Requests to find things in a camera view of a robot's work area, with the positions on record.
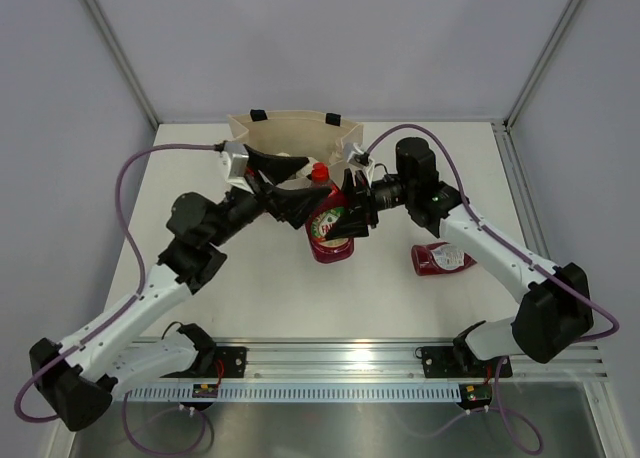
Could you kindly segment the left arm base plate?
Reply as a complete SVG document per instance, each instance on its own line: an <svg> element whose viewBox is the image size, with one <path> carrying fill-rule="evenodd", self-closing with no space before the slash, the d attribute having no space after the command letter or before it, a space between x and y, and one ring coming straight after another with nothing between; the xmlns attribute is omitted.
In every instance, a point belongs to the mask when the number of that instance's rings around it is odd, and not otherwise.
<svg viewBox="0 0 640 458"><path fill-rule="evenodd" d="M219 346L214 361L201 374L204 378L241 379L245 376L247 348L244 346Z"/></svg>

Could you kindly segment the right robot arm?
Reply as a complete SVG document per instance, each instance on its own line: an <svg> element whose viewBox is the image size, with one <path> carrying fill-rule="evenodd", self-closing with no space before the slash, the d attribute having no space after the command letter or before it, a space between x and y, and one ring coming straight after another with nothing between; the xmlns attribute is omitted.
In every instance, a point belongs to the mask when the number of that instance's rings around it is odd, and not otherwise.
<svg viewBox="0 0 640 458"><path fill-rule="evenodd" d="M591 330L585 272L573 263L560 267L493 230L461 186L441 180L425 139L400 140L396 171L381 179L374 179L373 161L359 146L347 144L343 154L350 165L342 184L347 207L329 238L366 237L380 212L402 206L416 225L481 265L517 303L513 317L481 321L454 338L453 363L461 373L474 375L488 361L509 355L547 363Z"/></svg>

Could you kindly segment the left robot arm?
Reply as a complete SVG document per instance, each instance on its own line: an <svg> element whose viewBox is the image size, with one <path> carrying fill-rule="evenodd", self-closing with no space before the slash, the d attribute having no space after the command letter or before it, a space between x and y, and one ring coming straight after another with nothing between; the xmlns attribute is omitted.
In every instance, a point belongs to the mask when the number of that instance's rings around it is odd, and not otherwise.
<svg viewBox="0 0 640 458"><path fill-rule="evenodd" d="M267 213L299 229L330 193L328 187L282 188L309 165L307 157L269 155L231 142L209 149L221 156L229 186L224 198L214 203L196 192L180 195L166 224L173 238L153 266L139 269L137 289L75 333L58 342L43 338L29 351L34 387L72 432L154 379L200 377L215 369L217 344L194 323L150 345L129 345L207 285L227 259L220 246L256 218Z"/></svg>

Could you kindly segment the red soap bottle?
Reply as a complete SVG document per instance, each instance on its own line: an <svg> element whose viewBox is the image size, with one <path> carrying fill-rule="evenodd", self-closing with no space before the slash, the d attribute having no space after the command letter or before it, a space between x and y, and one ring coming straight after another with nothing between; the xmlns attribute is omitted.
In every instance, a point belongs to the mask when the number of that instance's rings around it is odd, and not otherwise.
<svg viewBox="0 0 640 458"><path fill-rule="evenodd" d="M329 240L327 234L346 211L346 198L331 179L328 167L314 163L310 174L313 187L329 187L331 193L314 210L306 222L306 232L314 259L321 264L332 264L348 259L354 252L352 238Z"/></svg>
<svg viewBox="0 0 640 458"><path fill-rule="evenodd" d="M414 245L410 256L418 276L455 274L476 264L470 255L446 242Z"/></svg>

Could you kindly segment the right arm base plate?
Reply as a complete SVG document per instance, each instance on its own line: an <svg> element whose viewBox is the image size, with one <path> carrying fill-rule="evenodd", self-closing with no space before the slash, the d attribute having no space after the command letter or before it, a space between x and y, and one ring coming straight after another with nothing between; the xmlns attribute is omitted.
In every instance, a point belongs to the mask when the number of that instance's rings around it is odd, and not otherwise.
<svg viewBox="0 0 640 458"><path fill-rule="evenodd" d="M501 358L487 361L477 359L467 350L453 345L427 345L414 350L425 378L478 378L495 377Z"/></svg>

